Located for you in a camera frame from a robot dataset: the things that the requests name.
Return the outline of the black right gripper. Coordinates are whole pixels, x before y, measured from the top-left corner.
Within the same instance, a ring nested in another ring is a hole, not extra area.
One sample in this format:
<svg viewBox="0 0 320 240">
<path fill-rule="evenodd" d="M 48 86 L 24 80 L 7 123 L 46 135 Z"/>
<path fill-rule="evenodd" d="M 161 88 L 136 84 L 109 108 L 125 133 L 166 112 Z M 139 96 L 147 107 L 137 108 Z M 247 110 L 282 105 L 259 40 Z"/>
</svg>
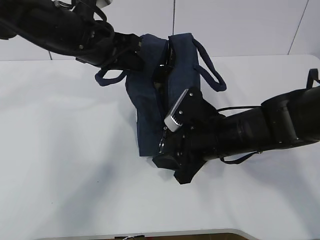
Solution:
<svg viewBox="0 0 320 240">
<path fill-rule="evenodd" d="M 218 125 L 224 118 L 203 98 L 199 88 L 184 90 L 165 118 L 168 133 L 153 163 L 172 170 L 179 184 L 189 184 L 205 165 L 206 155 L 218 152 Z"/>
</svg>

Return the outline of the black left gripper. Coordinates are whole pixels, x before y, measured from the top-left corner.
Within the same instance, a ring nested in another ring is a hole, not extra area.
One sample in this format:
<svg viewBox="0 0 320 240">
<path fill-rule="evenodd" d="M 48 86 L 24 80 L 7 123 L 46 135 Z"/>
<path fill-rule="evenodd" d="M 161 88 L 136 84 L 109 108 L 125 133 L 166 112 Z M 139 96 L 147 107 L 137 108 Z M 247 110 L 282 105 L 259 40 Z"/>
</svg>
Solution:
<svg viewBox="0 0 320 240">
<path fill-rule="evenodd" d="M 81 52 L 88 54 L 78 56 L 76 60 L 98 68 L 142 71 L 144 60 L 136 53 L 141 49 L 142 38 L 133 33 L 116 32 L 102 11 L 105 7 L 106 4 L 74 5 L 72 12 L 89 24 L 88 33 L 79 44 Z"/>
</svg>

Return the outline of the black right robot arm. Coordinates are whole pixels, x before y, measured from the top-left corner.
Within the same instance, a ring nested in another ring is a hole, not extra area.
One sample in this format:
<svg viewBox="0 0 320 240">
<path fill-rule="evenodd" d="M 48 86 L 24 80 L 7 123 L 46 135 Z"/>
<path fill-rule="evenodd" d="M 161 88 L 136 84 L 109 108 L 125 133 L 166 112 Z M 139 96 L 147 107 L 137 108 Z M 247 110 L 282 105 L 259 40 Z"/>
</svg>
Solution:
<svg viewBox="0 0 320 240">
<path fill-rule="evenodd" d="M 246 111 L 225 116 L 192 87 L 183 92 L 171 118 L 178 123 L 153 157 L 158 168 L 174 172 L 188 184 L 209 160 L 238 165 L 252 155 L 310 145 L 320 140 L 320 89 L 310 87 L 280 94 Z"/>
</svg>

